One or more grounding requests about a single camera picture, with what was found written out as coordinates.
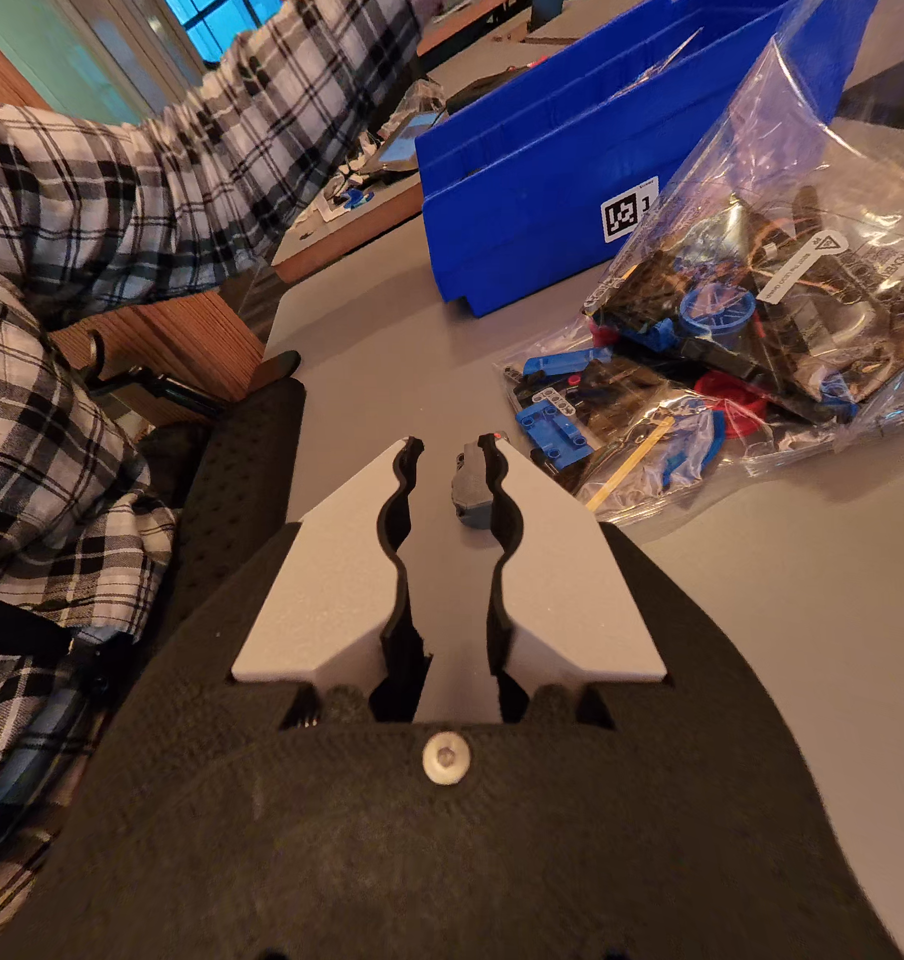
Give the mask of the background desk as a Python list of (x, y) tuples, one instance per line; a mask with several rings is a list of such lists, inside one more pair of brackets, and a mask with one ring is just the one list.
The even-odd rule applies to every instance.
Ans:
[[(481, 78), (552, 56), (637, 5), (636, 1), (567, 2), (563, 12), (537, 30), (529, 27), (529, 8), (516, 10), (501, 26), (462, 47), (429, 74), (445, 93), (455, 93)], [(293, 227), (272, 263), (280, 280), (289, 285), (301, 282), (422, 212), (417, 173), (389, 185), (377, 184), (373, 194), (370, 201), (333, 221), (326, 222), (315, 212)]]

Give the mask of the grey desk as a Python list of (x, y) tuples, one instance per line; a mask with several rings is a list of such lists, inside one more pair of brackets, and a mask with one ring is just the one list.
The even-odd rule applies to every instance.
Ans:
[[(603, 268), (472, 318), (443, 301), (416, 217), (279, 302), (266, 356), (300, 351), (307, 390), (290, 519), (394, 441), (425, 445), (401, 549), (434, 653), (417, 719), (499, 718), (485, 624), (500, 550), (455, 518), (451, 476), (465, 442), (510, 422), (494, 361), (573, 320)], [(704, 490), (626, 534), (770, 693), (904, 953), (904, 429)]]

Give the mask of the black dotted mat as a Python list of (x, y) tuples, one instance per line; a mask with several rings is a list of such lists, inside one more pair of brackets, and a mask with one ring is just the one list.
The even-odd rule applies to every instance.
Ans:
[(293, 376), (277, 379), (204, 426), (187, 423), (170, 568), (143, 637), (157, 650), (284, 526), (306, 402)]

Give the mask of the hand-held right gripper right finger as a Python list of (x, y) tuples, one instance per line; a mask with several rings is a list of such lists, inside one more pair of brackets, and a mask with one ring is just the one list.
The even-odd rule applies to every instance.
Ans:
[(502, 549), (486, 654), (503, 722), (558, 687), (578, 701), (602, 684), (660, 684), (666, 666), (601, 523), (506, 438), (478, 440)]

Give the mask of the device with blue screen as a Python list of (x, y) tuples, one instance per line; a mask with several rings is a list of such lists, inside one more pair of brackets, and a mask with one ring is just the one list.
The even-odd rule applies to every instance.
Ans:
[(446, 120), (445, 109), (405, 118), (374, 153), (373, 167), (386, 173), (413, 173), (419, 169), (417, 140)]

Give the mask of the blue storage bin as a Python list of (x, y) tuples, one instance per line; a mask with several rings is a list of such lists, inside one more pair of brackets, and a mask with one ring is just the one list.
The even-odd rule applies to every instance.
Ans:
[(613, 258), (766, 52), (829, 122), (877, 2), (642, 2), (415, 144), (434, 280), (481, 317)]

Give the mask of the grey toy motor block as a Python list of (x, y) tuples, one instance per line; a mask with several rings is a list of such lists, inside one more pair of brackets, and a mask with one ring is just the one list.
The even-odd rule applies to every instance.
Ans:
[(485, 451), (476, 440), (466, 443), (458, 453), (451, 500), (463, 526), (491, 530), (494, 498), (487, 482)]

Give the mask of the person's black shoe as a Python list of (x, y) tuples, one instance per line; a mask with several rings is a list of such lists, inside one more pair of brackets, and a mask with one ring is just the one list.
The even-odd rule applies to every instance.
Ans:
[(292, 377), (302, 364), (302, 355), (297, 350), (286, 350), (263, 361), (254, 371), (248, 392), (254, 393), (274, 382)]

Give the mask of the small clear bag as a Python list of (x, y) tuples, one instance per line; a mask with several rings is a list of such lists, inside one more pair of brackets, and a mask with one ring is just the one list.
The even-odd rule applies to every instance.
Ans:
[(321, 221), (329, 224), (370, 202), (374, 198), (373, 185), (380, 179), (381, 171), (368, 170), (359, 160), (341, 164), (315, 198), (314, 206)]

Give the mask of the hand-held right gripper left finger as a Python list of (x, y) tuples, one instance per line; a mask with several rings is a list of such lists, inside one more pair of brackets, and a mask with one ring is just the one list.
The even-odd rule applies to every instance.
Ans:
[(351, 687), (373, 716), (414, 720), (431, 657), (398, 556), (424, 450), (400, 438), (305, 513), (230, 669), (238, 683)]

